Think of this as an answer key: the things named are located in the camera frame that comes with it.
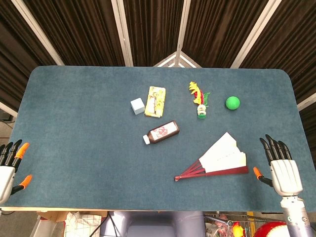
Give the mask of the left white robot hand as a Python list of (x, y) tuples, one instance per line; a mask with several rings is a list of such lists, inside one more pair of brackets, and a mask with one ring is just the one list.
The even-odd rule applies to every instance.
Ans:
[(26, 153), (29, 143), (21, 147), (22, 139), (15, 143), (2, 144), (0, 146), (0, 203), (4, 204), (15, 193), (24, 190), (30, 184), (32, 175), (29, 174), (18, 185), (13, 186), (18, 167)]

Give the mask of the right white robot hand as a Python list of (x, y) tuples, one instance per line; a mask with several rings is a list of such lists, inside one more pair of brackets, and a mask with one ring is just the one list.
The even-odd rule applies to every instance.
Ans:
[(266, 134), (260, 138), (263, 145), (271, 179), (265, 177), (259, 168), (253, 167), (256, 178), (262, 183), (274, 188), (282, 197), (296, 196), (302, 192), (303, 186), (296, 161), (292, 159), (288, 146), (282, 141), (276, 141)]

